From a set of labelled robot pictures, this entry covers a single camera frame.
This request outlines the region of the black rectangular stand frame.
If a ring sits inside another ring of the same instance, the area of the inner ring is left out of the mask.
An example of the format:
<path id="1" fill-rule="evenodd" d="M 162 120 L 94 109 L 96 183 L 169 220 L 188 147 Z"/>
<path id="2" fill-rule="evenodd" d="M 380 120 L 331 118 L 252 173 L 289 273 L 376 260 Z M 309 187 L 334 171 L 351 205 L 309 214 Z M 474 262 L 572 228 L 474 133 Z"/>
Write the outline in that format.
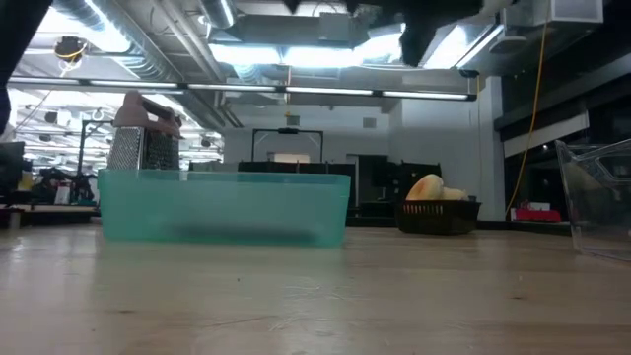
<path id="1" fill-rule="evenodd" d="M 283 128 L 253 128 L 250 136 L 250 161 L 253 162 L 255 158 L 255 136 L 258 132 L 273 132 L 281 135 L 296 135 L 296 134 L 317 134 L 319 136 L 319 160 L 324 163 L 323 146 L 324 146 L 324 132 L 322 130 L 305 130 L 291 127 Z"/>

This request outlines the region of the long ceiling light strip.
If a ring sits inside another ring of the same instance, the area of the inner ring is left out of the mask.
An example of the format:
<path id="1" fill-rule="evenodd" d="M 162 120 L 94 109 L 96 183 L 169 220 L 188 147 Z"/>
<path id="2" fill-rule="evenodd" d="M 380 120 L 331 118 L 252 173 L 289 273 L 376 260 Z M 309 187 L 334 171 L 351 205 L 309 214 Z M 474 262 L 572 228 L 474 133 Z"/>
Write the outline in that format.
<path id="1" fill-rule="evenodd" d="M 165 93 L 174 92 L 181 94 L 184 91 L 213 91 L 257 94 L 304 94 L 304 95 L 329 95 L 348 97 L 370 97 L 388 99 L 433 100 L 433 101 L 458 101 L 472 102 L 477 99 L 476 94 L 447 93 L 427 91 L 396 91 L 376 89 L 346 89 L 305 87 L 294 85 L 241 85 L 241 84 L 201 84 L 183 82 L 149 82 L 149 81 L 124 81 L 103 80 L 85 78 L 53 78 L 53 77 L 29 77 L 13 76 L 8 80 L 10 86 L 24 87 L 94 87 L 105 89 L 140 89 L 145 91 L 159 91 Z"/>

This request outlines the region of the black aluminium table frame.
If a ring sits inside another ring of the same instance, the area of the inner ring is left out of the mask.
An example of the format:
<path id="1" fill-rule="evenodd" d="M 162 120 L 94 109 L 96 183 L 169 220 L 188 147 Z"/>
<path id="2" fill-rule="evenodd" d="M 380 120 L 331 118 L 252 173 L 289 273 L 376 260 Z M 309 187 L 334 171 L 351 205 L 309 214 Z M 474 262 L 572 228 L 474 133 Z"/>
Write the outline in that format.
<path id="1" fill-rule="evenodd" d="M 395 218 L 378 217 L 347 217 L 345 221 L 347 227 L 368 227 L 368 228 L 398 228 L 399 221 Z M 544 222 L 507 222 L 507 221 L 476 221 L 465 222 L 456 219 L 454 222 L 443 220 L 442 218 L 420 219 L 412 224 L 419 227 L 418 231 L 412 234 L 429 235 L 463 235 L 473 231 L 518 231 L 536 234 L 548 234 L 556 236 L 571 237 L 571 227 L 566 223 L 544 223 Z"/>

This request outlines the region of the orange glazed toy donut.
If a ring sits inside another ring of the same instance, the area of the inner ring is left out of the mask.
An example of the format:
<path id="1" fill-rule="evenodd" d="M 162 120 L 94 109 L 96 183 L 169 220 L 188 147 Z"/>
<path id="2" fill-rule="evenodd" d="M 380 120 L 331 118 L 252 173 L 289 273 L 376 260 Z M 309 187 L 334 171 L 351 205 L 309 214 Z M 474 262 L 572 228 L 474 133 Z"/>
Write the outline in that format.
<path id="1" fill-rule="evenodd" d="M 441 177 L 429 174 L 421 177 L 408 191 L 406 201 L 438 200 L 441 198 L 444 182 Z"/>

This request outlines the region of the silver ventilation duct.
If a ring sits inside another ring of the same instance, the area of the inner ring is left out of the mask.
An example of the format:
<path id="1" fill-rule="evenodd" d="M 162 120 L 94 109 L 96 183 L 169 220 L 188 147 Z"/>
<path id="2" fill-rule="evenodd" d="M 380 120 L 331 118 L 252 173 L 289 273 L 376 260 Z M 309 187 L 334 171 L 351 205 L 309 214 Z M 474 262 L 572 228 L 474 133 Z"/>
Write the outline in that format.
<path id="1" fill-rule="evenodd" d="M 236 23 L 238 12 L 233 0 L 198 0 L 198 2 L 213 28 L 228 29 Z"/>

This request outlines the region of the teal translucent plastic bin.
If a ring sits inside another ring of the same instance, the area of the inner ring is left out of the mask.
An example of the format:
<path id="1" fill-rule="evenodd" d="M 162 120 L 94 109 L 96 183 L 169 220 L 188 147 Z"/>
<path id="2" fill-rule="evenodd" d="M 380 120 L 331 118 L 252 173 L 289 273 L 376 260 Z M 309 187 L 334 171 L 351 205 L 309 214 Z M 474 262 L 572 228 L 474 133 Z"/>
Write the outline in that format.
<path id="1" fill-rule="evenodd" d="M 102 170 L 103 233 L 117 242 L 335 248 L 346 175 Z"/>

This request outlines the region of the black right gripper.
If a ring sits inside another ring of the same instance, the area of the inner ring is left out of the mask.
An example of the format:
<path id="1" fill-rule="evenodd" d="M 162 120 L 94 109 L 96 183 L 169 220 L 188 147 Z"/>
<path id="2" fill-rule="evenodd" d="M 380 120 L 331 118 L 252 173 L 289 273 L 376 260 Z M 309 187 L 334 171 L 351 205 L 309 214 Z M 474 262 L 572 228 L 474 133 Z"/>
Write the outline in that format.
<path id="1" fill-rule="evenodd" d="M 405 30 L 399 38 L 401 62 L 417 67 L 442 23 L 452 23 L 476 15 L 484 0 L 344 0 L 355 12 L 361 5 L 375 6 L 379 18 L 393 20 L 400 15 Z"/>

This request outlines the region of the red box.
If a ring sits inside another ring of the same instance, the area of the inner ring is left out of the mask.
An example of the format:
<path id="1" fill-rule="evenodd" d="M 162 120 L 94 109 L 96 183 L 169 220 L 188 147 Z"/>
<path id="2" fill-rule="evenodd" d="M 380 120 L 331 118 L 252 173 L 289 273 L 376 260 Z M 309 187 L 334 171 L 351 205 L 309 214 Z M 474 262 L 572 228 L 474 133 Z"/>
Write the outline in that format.
<path id="1" fill-rule="evenodd" d="M 546 222 L 560 223 L 562 221 L 559 212 L 554 210 L 531 210 L 524 208 L 513 208 L 511 210 L 511 220 L 521 222 Z"/>

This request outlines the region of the white ceiling vent box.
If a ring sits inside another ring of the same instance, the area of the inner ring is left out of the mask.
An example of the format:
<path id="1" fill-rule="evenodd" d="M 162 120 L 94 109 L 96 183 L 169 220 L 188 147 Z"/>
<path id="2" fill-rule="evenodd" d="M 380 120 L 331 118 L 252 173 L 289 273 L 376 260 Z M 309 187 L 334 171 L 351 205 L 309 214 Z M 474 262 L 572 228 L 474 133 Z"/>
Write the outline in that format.
<path id="1" fill-rule="evenodd" d="M 503 10 L 504 29 L 489 48 L 514 54 L 539 48 L 553 55 L 591 33 L 604 20 L 603 0 L 515 0 Z"/>

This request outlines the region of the black upright stand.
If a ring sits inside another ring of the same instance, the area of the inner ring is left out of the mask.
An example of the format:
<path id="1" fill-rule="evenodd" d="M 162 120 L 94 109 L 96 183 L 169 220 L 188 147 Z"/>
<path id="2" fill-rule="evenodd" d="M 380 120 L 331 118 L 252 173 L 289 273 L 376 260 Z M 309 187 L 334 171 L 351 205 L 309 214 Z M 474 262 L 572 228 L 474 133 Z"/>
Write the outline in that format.
<path id="1" fill-rule="evenodd" d="M 87 120 L 82 120 L 81 124 L 82 124 L 82 127 L 80 131 L 80 144 L 79 144 L 79 151 L 78 151 L 77 171 L 76 171 L 78 176 L 83 173 L 86 140 L 90 138 L 95 132 L 97 132 L 99 128 L 102 128 L 104 125 L 112 126 L 113 121 L 87 119 Z"/>

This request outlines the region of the black slotted plastic basket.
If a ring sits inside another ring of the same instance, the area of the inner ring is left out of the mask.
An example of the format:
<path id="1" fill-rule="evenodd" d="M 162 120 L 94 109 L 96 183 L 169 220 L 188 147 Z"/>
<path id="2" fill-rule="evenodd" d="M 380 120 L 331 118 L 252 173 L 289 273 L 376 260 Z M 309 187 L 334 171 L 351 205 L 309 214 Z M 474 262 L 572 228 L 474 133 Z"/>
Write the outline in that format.
<path id="1" fill-rule="evenodd" d="M 404 201 L 395 208 L 395 223 L 408 234 L 467 234 L 476 228 L 480 206 L 465 200 Z"/>

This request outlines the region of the clear plastic container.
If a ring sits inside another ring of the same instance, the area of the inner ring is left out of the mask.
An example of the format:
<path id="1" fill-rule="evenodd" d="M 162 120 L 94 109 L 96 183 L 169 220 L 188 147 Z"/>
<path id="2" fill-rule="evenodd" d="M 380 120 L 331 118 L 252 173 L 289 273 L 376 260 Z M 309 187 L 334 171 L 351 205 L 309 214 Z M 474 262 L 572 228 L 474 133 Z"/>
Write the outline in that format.
<path id="1" fill-rule="evenodd" d="M 631 138 L 555 147 L 575 250 L 631 262 Z"/>

